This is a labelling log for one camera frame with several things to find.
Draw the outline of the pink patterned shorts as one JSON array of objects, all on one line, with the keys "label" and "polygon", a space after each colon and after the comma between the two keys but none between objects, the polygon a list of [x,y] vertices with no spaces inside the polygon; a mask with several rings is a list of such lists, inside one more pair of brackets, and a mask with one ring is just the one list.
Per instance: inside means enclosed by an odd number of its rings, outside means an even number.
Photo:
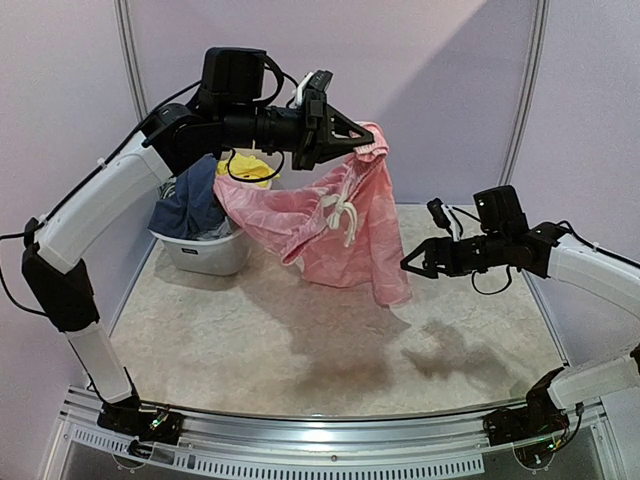
[{"label": "pink patterned shorts", "polygon": [[335,288],[368,283],[381,306],[409,301],[404,257],[382,128],[364,123],[373,143],[354,149],[319,180],[272,190],[216,176],[217,200],[246,234],[304,280]]}]

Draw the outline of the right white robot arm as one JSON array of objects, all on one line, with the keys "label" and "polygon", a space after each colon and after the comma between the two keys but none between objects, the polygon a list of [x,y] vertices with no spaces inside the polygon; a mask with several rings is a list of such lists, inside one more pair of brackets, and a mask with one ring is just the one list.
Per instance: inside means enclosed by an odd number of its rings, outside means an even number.
[{"label": "right white robot arm", "polygon": [[453,207],[435,198],[427,209],[446,236],[423,240],[400,265],[429,279],[475,278],[497,267],[525,274],[565,364],[529,390],[517,415],[521,432],[537,436],[558,411],[637,389],[639,333],[623,339],[605,330],[639,317],[638,261],[586,240],[566,220],[530,226],[511,185],[473,199],[478,234],[465,236]]}]

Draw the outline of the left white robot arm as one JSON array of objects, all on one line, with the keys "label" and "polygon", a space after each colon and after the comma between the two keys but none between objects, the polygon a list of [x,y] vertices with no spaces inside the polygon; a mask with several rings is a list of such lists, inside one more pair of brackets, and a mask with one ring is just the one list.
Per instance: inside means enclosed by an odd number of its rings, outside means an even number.
[{"label": "left white robot arm", "polygon": [[148,426],[133,382],[101,326],[86,252],[131,206],[205,155],[240,149],[277,154],[311,170],[373,142],[373,134],[327,99],[332,73],[302,80],[292,105],[263,92],[264,77],[286,77],[262,49],[213,47],[199,80],[151,110],[48,213],[28,221],[21,273],[47,318],[69,342],[111,419],[128,434]]}]

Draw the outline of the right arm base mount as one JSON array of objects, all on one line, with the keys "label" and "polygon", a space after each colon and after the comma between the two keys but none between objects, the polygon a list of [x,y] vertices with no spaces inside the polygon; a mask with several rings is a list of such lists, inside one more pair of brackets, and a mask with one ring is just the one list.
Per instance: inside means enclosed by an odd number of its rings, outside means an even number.
[{"label": "right arm base mount", "polygon": [[501,407],[484,416],[482,426],[492,446],[551,436],[560,431],[560,437],[551,440],[546,447],[549,451],[557,451],[581,426],[584,403],[579,402],[574,407],[578,422],[573,431],[570,431],[569,409],[558,408],[548,399],[528,400],[525,406],[516,409]]}]

